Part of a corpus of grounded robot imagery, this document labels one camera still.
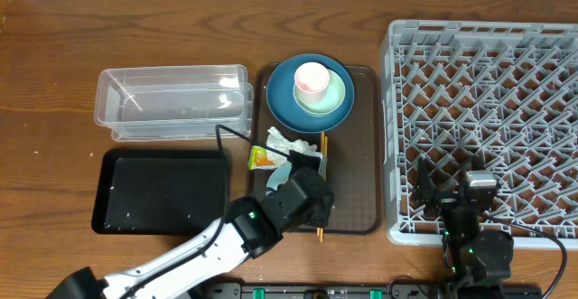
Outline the light blue bowl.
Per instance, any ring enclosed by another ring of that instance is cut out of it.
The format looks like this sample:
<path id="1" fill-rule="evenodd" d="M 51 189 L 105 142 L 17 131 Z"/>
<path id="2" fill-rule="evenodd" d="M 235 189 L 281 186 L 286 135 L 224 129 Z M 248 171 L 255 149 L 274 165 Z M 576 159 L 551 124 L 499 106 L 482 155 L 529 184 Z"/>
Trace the light blue bowl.
<path id="1" fill-rule="evenodd" d="M 285 164 L 274 170 L 267 180 L 266 188 L 276 191 L 279 186 L 283 185 L 288 181 L 291 171 L 292 171 L 291 164 Z"/>

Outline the wooden chopstick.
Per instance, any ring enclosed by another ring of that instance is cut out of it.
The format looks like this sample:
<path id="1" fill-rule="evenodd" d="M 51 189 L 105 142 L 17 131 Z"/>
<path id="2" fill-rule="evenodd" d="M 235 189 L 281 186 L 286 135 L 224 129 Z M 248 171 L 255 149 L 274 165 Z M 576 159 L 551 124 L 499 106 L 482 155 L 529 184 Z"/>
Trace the wooden chopstick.
<path id="1" fill-rule="evenodd" d="M 328 143 L 328 137 L 325 135 L 325 155 L 323 155 L 324 157 L 327 156 L 327 143 Z"/>
<path id="2" fill-rule="evenodd" d="M 321 135 L 321 142 L 320 142 L 320 152 L 325 155 L 325 133 L 322 132 Z M 323 233 L 324 233 L 324 229 L 323 228 L 317 228 L 317 236 L 319 237 L 320 242 L 323 242 Z"/>

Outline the yellow snack wrapper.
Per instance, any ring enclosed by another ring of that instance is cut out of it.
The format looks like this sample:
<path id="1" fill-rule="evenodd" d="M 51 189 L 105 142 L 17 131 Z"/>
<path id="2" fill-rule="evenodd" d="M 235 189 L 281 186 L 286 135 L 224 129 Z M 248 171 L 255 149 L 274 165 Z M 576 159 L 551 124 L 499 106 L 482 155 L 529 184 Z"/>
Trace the yellow snack wrapper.
<path id="1" fill-rule="evenodd" d="M 286 157 L 253 145 L 250 150 L 247 167 L 249 170 L 275 170 L 285 164 L 288 164 Z"/>

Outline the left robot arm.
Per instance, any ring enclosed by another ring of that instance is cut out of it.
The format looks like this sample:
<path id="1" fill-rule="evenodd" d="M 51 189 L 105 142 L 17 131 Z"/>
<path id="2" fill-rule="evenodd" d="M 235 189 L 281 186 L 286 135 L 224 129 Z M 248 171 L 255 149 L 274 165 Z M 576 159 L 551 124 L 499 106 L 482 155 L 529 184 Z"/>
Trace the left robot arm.
<path id="1" fill-rule="evenodd" d="M 285 183 L 232 201 L 223 217 L 194 238 L 141 266 L 101 279 L 84 267 L 62 280 L 48 299 L 176 298 L 264 255 L 290 229 L 326 228 L 334 199 L 324 177 L 326 156 L 292 151 L 288 161 L 291 171 Z"/>

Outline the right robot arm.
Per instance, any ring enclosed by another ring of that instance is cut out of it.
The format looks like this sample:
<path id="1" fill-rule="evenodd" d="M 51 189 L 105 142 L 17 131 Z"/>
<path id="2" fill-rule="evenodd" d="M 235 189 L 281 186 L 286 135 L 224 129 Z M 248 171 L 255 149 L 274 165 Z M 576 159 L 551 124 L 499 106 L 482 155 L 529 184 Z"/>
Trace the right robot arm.
<path id="1" fill-rule="evenodd" d="M 424 214 L 442 220 L 443 259 L 452 276 L 431 288 L 430 298 L 504 298 L 502 281 L 511 276 L 513 237 L 483 229 L 480 214 L 491 207 L 499 189 L 493 173 L 473 157 L 459 182 L 451 179 L 436 187 L 424 159 L 417 164 L 418 179 L 412 199 Z"/>

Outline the white tissue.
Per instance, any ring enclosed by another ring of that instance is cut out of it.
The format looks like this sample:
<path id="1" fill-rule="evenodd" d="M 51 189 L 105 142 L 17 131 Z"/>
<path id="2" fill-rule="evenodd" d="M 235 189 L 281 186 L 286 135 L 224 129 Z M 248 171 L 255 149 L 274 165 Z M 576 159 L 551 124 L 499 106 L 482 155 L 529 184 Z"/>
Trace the white tissue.
<path id="1" fill-rule="evenodd" d="M 284 137 L 284 135 L 274 126 L 271 126 L 267 129 L 267 139 L 266 145 L 270 148 L 275 150 L 284 152 L 285 154 L 289 154 L 290 150 L 299 153 L 306 153 L 306 152 L 316 152 L 317 146 L 311 145 L 302 139 L 296 139 L 291 141 Z"/>

